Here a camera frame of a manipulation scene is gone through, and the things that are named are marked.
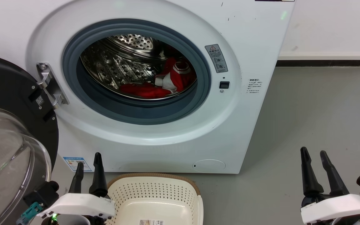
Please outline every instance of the green led light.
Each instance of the green led light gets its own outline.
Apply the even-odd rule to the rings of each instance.
[[[8,164],[8,163],[5,163],[5,164],[0,168],[0,170],[2,170],[4,167],[6,167],[7,164]]]
[[[286,16],[287,16],[287,11],[284,11],[283,14],[281,15],[281,20],[284,20]]]

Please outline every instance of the black baseboard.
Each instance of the black baseboard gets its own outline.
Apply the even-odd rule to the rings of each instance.
[[[360,67],[360,60],[277,60],[276,67]]]

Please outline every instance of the white wall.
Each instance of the white wall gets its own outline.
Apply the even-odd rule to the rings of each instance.
[[[279,60],[360,60],[360,0],[296,0]]]

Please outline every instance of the metal hinge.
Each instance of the metal hinge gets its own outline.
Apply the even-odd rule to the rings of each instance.
[[[47,93],[54,109],[59,108],[61,104],[69,104],[68,99],[54,77],[50,65],[45,62],[37,63],[37,71],[41,79],[37,83]]]

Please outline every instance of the open door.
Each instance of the open door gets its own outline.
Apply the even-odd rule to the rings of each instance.
[[[49,181],[58,150],[54,107],[37,81],[0,59],[0,224],[16,224],[24,195]]]

